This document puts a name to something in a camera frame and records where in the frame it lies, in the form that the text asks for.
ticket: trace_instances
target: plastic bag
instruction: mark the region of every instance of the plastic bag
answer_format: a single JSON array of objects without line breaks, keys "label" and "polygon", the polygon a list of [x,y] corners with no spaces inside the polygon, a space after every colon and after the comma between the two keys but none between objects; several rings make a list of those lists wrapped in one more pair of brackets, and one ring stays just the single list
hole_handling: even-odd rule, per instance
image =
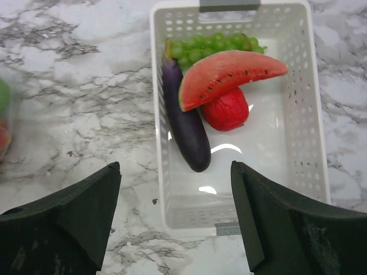
[{"label": "plastic bag", "polygon": [[0,161],[3,159],[12,139],[13,93],[9,85],[0,78]]}]

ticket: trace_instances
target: purple eggplant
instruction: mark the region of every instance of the purple eggplant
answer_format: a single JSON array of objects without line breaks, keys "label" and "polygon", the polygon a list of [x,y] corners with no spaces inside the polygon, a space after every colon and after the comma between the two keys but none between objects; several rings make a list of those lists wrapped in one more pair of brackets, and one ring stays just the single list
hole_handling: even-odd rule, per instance
[{"label": "purple eggplant", "polygon": [[208,136],[198,110],[182,112],[179,107],[178,90],[183,75],[177,60],[170,54],[170,45],[171,41],[167,40],[162,65],[162,81],[171,134],[190,168],[195,172],[203,172],[209,167],[212,158]]}]

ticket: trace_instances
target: white marble table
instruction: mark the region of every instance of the white marble table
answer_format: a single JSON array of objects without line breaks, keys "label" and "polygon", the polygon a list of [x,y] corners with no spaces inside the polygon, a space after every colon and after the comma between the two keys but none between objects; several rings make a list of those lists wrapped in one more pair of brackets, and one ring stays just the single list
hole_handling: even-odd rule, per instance
[{"label": "white marble table", "polygon": [[[117,160],[123,181],[100,274],[248,274],[239,236],[178,240],[162,230],[153,203],[156,1],[1,0],[0,75],[22,101],[0,165],[0,213]],[[367,3],[310,3],[333,204],[367,211]]]}]

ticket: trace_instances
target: tomato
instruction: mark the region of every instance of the tomato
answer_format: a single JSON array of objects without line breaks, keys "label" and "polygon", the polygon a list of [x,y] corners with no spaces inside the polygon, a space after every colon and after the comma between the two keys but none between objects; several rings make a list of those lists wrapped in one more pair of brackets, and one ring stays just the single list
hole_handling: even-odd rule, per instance
[{"label": "tomato", "polygon": [[242,90],[237,87],[201,106],[205,120],[218,131],[230,131],[243,125],[249,109]]}]

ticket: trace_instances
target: basket handle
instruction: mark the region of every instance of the basket handle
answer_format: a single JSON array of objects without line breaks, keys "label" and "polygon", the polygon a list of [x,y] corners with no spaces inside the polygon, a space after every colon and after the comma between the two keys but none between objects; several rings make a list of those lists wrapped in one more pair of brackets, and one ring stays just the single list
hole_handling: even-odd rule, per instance
[{"label": "basket handle", "polygon": [[257,10],[261,0],[199,0],[200,12]]}]

